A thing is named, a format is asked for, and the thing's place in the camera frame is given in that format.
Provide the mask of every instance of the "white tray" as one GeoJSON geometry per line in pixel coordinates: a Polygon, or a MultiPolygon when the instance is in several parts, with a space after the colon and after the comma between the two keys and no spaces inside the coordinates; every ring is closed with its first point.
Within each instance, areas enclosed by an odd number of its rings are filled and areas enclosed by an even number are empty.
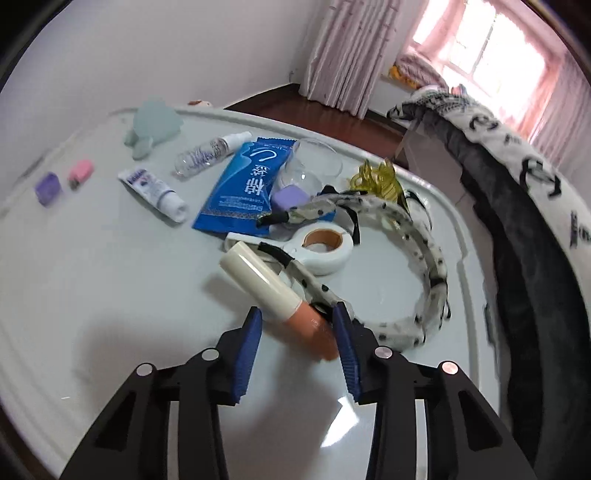
{"type": "MultiPolygon", "coordinates": [[[[0,398],[24,440],[55,475],[138,364],[164,368],[186,362],[240,325],[252,304],[217,266],[220,238],[191,228],[227,161],[182,182],[171,175],[178,152],[249,129],[262,137],[313,137],[330,144],[342,156],[341,182],[365,158],[381,161],[264,118],[215,109],[178,111],[185,121],[181,134],[157,146],[141,164],[190,205],[185,224],[165,223],[116,178],[138,165],[122,141],[133,109],[113,113],[53,151],[15,191],[1,217],[0,398]],[[35,182],[51,170],[65,184],[69,169],[83,158],[95,162],[91,179],[78,192],[66,191],[54,205],[42,207],[35,182]]],[[[483,274],[468,229],[441,192],[405,170],[397,172],[433,218],[433,236],[449,268],[453,313],[434,339],[407,358],[432,366],[457,362],[498,410],[483,274]]],[[[412,314],[421,284],[404,254],[384,232],[367,225],[361,240],[346,268],[325,282],[351,301],[361,318],[390,321],[412,314]]],[[[317,364],[265,332],[247,395],[237,407],[220,408],[230,477],[364,478],[375,407],[351,405],[339,361],[317,364]]],[[[417,411],[418,477],[424,478],[424,411],[417,411]]]]}

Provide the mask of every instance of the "purple block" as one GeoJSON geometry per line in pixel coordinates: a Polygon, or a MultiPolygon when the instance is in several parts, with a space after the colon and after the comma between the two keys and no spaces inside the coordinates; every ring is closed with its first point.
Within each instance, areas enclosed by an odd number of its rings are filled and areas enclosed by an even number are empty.
{"type": "Polygon", "coordinates": [[[61,192],[60,179],[53,172],[47,173],[37,185],[35,193],[39,203],[43,206],[49,205],[61,192]]]}
{"type": "Polygon", "coordinates": [[[275,192],[271,197],[273,210],[289,210],[292,207],[304,205],[310,201],[310,195],[297,185],[288,185],[275,192]]]}

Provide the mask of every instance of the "transparent bottle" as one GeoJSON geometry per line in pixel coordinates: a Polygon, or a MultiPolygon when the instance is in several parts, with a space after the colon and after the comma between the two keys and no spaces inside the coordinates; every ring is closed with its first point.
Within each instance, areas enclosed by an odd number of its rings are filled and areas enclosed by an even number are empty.
{"type": "Polygon", "coordinates": [[[250,132],[214,138],[207,143],[202,143],[198,147],[179,154],[174,162],[174,169],[180,177],[192,177],[222,161],[226,155],[234,153],[244,142],[251,139],[252,133],[250,132]]]}

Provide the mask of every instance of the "lipstick tube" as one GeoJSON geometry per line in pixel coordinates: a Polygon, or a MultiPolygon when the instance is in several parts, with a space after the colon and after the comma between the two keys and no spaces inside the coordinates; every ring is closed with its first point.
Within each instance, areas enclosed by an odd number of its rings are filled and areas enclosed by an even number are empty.
{"type": "Polygon", "coordinates": [[[316,355],[325,360],[339,356],[335,337],[326,320],[287,287],[244,242],[234,245],[222,257],[220,266],[316,355]]]}

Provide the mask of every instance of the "pink lighter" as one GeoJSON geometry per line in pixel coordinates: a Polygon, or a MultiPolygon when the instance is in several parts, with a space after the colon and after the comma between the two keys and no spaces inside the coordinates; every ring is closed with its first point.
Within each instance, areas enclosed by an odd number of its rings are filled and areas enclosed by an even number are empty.
{"type": "Polygon", "coordinates": [[[68,183],[72,190],[76,190],[81,183],[88,180],[94,172],[95,166],[90,160],[80,160],[68,174],[68,183]]]}

